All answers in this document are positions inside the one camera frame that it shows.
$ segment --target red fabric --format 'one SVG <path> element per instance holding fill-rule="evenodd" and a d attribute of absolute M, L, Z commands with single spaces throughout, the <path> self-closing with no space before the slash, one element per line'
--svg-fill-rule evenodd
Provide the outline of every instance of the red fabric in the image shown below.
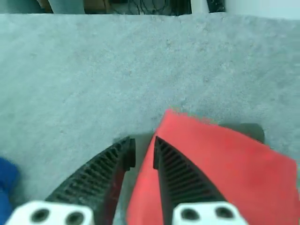
<path fill-rule="evenodd" d="M 142 164 L 127 210 L 128 225 L 162 225 L 155 136 L 180 150 L 250 225 L 298 225 L 296 162 L 230 129 L 168 110 Z"/>

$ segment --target blue cloth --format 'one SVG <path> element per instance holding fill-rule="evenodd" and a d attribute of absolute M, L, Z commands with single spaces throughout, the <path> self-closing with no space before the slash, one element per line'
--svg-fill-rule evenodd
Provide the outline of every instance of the blue cloth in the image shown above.
<path fill-rule="evenodd" d="M 13 211 L 8 195 L 18 175 L 18 169 L 14 164 L 0 158 L 0 225 L 5 224 Z"/>

